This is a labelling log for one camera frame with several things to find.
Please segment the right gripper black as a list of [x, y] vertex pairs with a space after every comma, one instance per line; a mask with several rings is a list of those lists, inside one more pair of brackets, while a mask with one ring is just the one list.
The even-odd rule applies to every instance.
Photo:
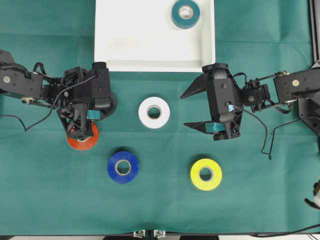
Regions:
[[[183, 92], [180, 99], [206, 92], [208, 77], [201, 74]], [[211, 120], [186, 122], [183, 125], [213, 136], [215, 141], [229, 140], [240, 136], [243, 102], [239, 92], [208, 92], [209, 113]]]

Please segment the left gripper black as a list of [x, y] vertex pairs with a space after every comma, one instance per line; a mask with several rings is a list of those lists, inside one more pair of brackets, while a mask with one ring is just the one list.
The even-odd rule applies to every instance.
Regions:
[[92, 81], [98, 76], [97, 70], [74, 67], [64, 72], [63, 84], [68, 88], [59, 99], [56, 111], [65, 130], [72, 139], [87, 139], [94, 136], [88, 110], [93, 104]]

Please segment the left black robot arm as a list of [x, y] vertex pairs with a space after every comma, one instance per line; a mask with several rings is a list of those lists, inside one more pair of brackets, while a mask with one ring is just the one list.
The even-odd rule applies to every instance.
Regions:
[[15, 62], [11, 53], [0, 51], [0, 93], [20, 99], [22, 103], [56, 111], [66, 136], [84, 141], [94, 136], [93, 122], [87, 118], [90, 102], [76, 99], [80, 85], [96, 78], [88, 70], [75, 67], [63, 77], [47, 75], [37, 62], [32, 71]]

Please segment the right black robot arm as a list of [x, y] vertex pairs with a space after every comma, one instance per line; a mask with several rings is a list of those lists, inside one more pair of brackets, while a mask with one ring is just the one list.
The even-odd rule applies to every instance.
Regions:
[[287, 73], [277, 72], [273, 78], [277, 102], [271, 100], [267, 84], [261, 79], [246, 80], [240, 88], [225, 63], [202, 67], [198, 76], [181, 95], [181, 99], [206, 92], [211, 120], [186, 122], [184, 125], [202, 133], [213, 135], [214, 140], [227, 140], [240, 136], [242, 108], [252, 112], [281, 105], [298, 103], [298, 117], [316, 135], [320, 134], [320, 68], [314, 65], [308, 70]]

